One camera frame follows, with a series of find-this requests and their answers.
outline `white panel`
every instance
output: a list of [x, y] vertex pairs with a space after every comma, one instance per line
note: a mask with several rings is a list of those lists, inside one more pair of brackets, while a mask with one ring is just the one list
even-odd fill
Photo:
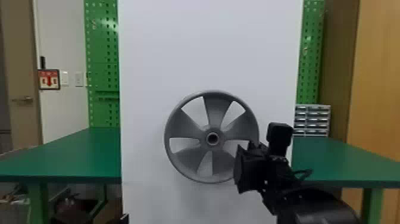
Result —
[[274, 223], [257, 193], [179, 174], [163, 134], [177, 103], [207, 89], [244, 100], [263, 142], [270, 122], [292, 125], [301, 12], [301, 0], [119, 1], [123, 201], [135, 223]]
[[60, 91], [39, 93], [44, 143], [89, 126], [88, 90], [74, 84], [74, 74], [86, 71], [83, 6], [83, 0], [35, 0], [37, 57], [70, 79]]

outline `wooden door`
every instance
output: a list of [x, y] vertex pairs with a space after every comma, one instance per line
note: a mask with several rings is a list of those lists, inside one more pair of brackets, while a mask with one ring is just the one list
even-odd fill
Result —
[[[397, 161], [400, 161], [399, 21], [399, 0], [360, 1], [347, 137], [351, 145]], [[385, 191], [382, 224], [400, 223], [398, 194], [397, 190]], [[346, 189], [343, 198], [359, 208], [361, 190]]]
[[14, 149], [42, 142], [32, 9], [31, 0], [0, 0], [2, 72]]

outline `fan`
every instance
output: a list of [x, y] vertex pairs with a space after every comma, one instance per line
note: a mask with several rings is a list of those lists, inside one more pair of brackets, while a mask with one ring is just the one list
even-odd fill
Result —
[[[191, 101], [202, 98], [208, 124], [201, 126], [182, 109]], [[236, 102], [244, 112], [228, 125], [222, 122], [231, 104]], [[178, 152], [171, 150], [171, 139], [188, 138], [195, 144]], [[258, 124], [251, 109], [238, 97], [222, 91], [204, 91], [184, 98], [168, 118], [164, 133], [164, 144], [172, 165], [185, 177], [202, 183], [220, 183], [233, 177], [235, 158], [225, 143], [232, 140], [258, 142]], [[212, 174], [199, 174], [200, 164], [211, 166]]]

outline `table leg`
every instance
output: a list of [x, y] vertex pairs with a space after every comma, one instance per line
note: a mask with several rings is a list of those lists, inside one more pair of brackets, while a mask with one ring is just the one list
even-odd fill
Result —
[[106, 205], [107, 203], [107, 185], [97, 186], [96, 191], [98, 202], [90, 212], [90, 216], [92, 218], [96, 217], [96, 215], [100, 212], [100, 210], [103, 209], [104, 205]]
[[361, 220], [365, 224], [379, 224], [383, 189], [364, 189], [362, 192]]
[[47, 183], [30, 183], [28, 194], [30, 198], [30, 217], [28, 224], [48, 224], [48, 189]]

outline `black equipment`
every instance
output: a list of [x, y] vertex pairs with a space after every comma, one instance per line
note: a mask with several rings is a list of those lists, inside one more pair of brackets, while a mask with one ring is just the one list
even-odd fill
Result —
[[359, 224], [353, 209], [332, 194], [304, 184], [312, 170], [293, 171], [286, 159], [293, 128], [270, 123], [267, 147], [237, 146], [233, 177], [239, 193], [258, 191], [277, 224]]

